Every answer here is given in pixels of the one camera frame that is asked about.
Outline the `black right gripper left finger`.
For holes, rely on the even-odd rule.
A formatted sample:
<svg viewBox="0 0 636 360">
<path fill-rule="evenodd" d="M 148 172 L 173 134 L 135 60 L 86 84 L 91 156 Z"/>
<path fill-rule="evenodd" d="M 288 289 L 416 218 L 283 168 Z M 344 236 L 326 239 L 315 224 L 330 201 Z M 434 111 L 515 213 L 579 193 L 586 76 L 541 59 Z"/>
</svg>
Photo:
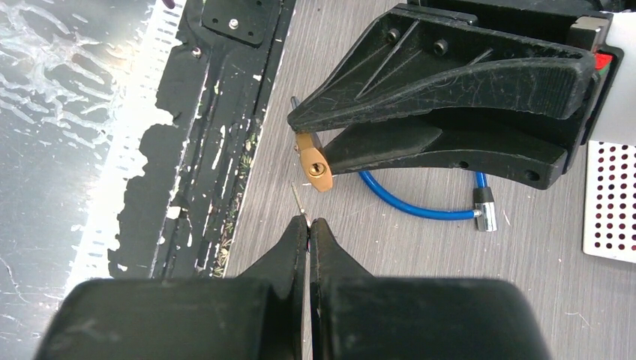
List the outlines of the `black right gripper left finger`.
<svg viewBox="0 0 636 360">
<path fill-rule="evenodd" d="M 97 279 L 63 301 L 37 359 L 300 359 L 305 217 L 231 278 Z"/>
</svg>

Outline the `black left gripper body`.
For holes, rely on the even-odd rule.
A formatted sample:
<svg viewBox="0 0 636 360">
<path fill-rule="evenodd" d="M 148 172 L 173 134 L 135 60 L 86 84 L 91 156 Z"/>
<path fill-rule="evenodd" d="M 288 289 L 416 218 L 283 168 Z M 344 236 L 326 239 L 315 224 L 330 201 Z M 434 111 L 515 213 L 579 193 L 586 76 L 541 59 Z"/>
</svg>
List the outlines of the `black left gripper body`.
<svg viewBox="0 0 636 360">
<path fill-rule="evenodd" d="M 613 61 L 622 51 L 605 44 L 614 10 L 623 8 L 622 1 L 422 1 L 421 5 L 535 5 L 538 8 L 573 10 L 577 19 L 569 27 L 565 42 L 573 47 L 590 50 L 595 57 L 595 71 L 580 108 L 569 118 L 558 120 L 527 112 L 512 112 L 486 108 L 438 109 L 426 116 L 484 116 L 492 121 L 511 125 L 566 148 L 568 160 L 563 173 L 572 166 L 578 149 L 587 141 L 596 124 L 616 70 Z"/>
</svg>

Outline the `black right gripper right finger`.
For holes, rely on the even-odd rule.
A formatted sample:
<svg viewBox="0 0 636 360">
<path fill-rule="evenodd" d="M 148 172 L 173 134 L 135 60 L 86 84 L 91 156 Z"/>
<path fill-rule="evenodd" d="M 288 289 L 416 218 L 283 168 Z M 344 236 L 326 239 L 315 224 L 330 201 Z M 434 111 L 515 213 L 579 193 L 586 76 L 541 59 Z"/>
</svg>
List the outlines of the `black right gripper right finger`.
<svg viewBox="0 0 636 360">
<path fill-rule="evenodd" d="M 310 228 L 315 359 L 549 359 L 530 304 L 489 278 L 376 277 Z"/>
</svg>

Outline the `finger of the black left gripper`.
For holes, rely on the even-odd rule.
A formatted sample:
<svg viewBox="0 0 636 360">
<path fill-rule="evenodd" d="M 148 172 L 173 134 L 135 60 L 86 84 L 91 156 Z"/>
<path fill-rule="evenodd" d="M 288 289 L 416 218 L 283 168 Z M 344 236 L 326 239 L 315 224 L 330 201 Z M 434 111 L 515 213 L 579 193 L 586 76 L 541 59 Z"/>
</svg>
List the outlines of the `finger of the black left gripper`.
<svg viewBox="0 0 636 360">
<path fill-rule="evenodd" d="M 577 17 L 532 4 L 398 4 L 364 30 L 288 124 L 327 131 L 447 108 L 567 119 L 595 71 L 590 50 L 566 43 Z"/>
<path fill-rule="evenodd" d="M 419 115 L 353 124 L 325 148 L 335 175 L 401 168 L 482 172 L 531 188 L 549 188 L 568 152 L 537 135 L 483 115 Z"/>
</svg>

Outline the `brass padlock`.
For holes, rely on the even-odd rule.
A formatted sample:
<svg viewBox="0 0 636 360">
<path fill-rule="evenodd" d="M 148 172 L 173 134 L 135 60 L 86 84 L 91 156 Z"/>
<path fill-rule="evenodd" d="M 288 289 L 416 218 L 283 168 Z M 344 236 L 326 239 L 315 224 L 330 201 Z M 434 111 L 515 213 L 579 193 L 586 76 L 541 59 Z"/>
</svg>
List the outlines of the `brass padlock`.
<svg viewBox="0 0 636 360">
<path fill-rule="evenodd" d="M 331 168 L 326 160 L 323 145 L 316 133 L 295 133 L 295 151 L 301 168 L 310 184 L 319 192 L 333 187 Z"/>
</svg>

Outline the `small silver key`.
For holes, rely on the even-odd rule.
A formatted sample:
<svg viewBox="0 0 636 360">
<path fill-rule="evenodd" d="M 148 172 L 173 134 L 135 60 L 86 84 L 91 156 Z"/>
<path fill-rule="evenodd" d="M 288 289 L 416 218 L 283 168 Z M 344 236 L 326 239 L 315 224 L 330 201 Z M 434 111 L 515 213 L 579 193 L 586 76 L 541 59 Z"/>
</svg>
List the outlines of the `small silver key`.
<svg viewBox="0 0 636 360">
<path fill-rule="evenodd" d="M 290 182 L 290 187 L 292 190 L 292 195 L 294 197 L 295 200 L 295 204 L 298 208 L 298 211 L 300 213 L 300 215 L 304 218 L 305 223 L 307 225 L 307 228 L 311 227 L 312 224 L 312 220 L 310 218 L 310 216 L 308 215 L 308 213 L 306 212 L 305 207 L 302 204 L 301 198 L 299 196 L 299 192 L 298 192 L 298 188 L 296 187 L 295 183 L 293 181 Z"/>
</svg>

